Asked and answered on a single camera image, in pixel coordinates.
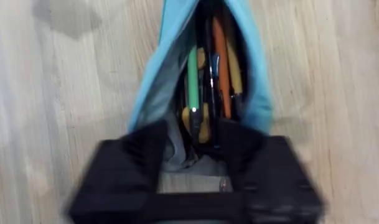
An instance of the black pen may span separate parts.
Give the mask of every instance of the black pen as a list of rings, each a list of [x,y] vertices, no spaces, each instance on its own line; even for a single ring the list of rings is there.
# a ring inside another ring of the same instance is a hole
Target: black pen
[[[214,145],[217,144],[217,119],[220,117],[220,110],[218,108],[218,74],[216,71],[216,56],[213,49],[213,27],[212,18],[208,16],[205,22],[205,54],[207,66],[205,68],[206,89],[207,89],[207,103],[209,105],[210,116],[210,129],[212,141]]]

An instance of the pen clip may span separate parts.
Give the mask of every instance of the pen clip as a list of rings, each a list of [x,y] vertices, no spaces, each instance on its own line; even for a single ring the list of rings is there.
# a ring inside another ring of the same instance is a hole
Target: pen clip
[[[220,56],[218,54],[214,54],[212,57],[212,67],[213,67],[213,71],[215,71],[213,74],[214,78],[218,78],[218,73],[220,72],[218,70],[219,65],[220,65]]]

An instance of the wood grain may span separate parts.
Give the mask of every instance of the wood grain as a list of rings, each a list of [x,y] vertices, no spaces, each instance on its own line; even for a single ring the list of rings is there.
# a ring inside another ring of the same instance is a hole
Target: wood grain
[[[379,0],[248,2],[273,134],[309,168],[329,205],[323,223],[379,223]],[[0,0],[0,223],[68,222],[96,143],[126,132],[161,13],[162,0]],[[218,189],[163,180],[165,191]]]

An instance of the light blue fabric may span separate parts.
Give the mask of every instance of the light blue fabric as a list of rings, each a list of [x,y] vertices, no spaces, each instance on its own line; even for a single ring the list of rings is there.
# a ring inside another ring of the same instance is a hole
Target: light blue fabric
[[[129,121],[129,131],[159,119],[169,123],[170,141],[166,147],[163,169],[169,172],[190,172],[203,175],[222,175],[222,165],[209,157],[184,170],[185,150],[172,111],[172,97],[179,75],[185,67],[188,29],[199,0],[165,0],[159,47],[147,64],[142,84]],[[245,0],[225,0],[243,34],[247,46],[248,98],[242,123],[268,134],[272,107],[266,61],[260,36]]]

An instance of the pencil case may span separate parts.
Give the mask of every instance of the pencil case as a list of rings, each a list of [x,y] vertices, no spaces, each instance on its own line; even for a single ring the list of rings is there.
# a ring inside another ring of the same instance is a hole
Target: pencil case
[[[190,172],[202,175],[223,175],[222,165],[212,157],[202,156],[195,164],[188,154],[174,111],[174,93],[190,51],[190,24],[195,12],[207,0],[165,0],[159,46],[148,61],[141,86],[129,120],[129,133],[151,123],[167,121],[169,140],[166,144],[163,167],[168,172]],[[219,0],[232,15],[240,36],[245,61],[243,113],[240,123],[268,134],[272,106],[266,61],[260,36],[245,0]]]

